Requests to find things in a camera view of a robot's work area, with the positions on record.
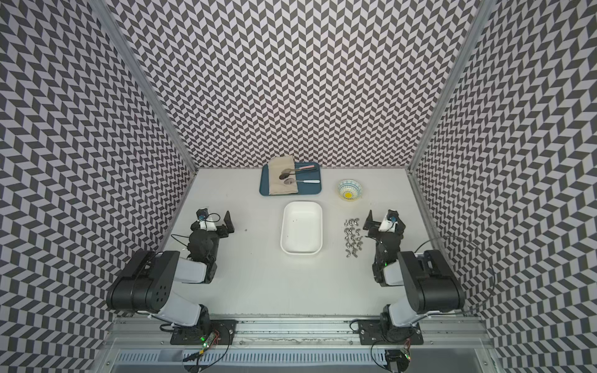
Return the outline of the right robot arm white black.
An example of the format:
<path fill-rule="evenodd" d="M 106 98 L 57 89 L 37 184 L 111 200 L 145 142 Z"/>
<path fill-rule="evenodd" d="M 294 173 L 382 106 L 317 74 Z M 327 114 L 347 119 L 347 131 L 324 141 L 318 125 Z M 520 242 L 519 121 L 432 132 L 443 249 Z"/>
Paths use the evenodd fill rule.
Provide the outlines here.
<path fill-rule="evenodd" d="M 363 229 L 366 237 L 375 242 L 375 282 L 385 288 L 404 290 L 399 300 L 380 313 L 381 340 L 398 343 L 412 338 L 419 331 L 420 320 L 465 306 L 463 287 L 440 251 L 401 250 L 406 225 L 397 211 L 387 211 L 381 221 L 376 221 L 370 211 Z"/>

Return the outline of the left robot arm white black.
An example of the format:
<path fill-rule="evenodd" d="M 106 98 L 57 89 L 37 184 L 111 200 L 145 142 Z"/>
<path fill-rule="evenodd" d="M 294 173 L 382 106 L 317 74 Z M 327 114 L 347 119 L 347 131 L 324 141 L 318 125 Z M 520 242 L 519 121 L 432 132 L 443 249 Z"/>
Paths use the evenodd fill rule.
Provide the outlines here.
<path fill-rule="evenodd" d="M 219 244 L 235 232 L 231 214 L 196 211 L 185 243 L 188 255 L 179 251 L 139 250 L 125 265 L 107 291 L 110 310 L 147 315 L 182 328 L 212 330 L 208 308 L 174 291 L 175 283 L 210 284 L 217 271 Z"/>

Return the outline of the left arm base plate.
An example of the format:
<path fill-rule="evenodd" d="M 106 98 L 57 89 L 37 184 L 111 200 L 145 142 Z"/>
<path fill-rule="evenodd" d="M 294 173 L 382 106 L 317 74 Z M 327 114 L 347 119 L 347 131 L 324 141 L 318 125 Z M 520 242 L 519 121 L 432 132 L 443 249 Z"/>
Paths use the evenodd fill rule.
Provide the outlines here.
<path fill-rule="evenodd" d="M 171 345 L 203 346 L 217 343 L 229 346 L 236 335 L 238 321 L 232 319 L 212 320 L 209 326 L 176 327 L 171 335 Z"/>

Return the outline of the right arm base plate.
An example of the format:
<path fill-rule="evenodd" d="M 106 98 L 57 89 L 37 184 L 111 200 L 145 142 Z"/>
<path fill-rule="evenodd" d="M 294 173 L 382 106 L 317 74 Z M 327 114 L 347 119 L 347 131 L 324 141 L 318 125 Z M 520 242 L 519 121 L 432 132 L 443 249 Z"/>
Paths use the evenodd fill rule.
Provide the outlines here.
<path fill-rule="evenodd" d="M 412 346 L 424 344 L 422 331 L 418 326 L 393 326 L 390 322 L 380 320 L 356 320 L 354 332 L 359 335 L 360 344 L 404 344 L 410 342 Z"/>

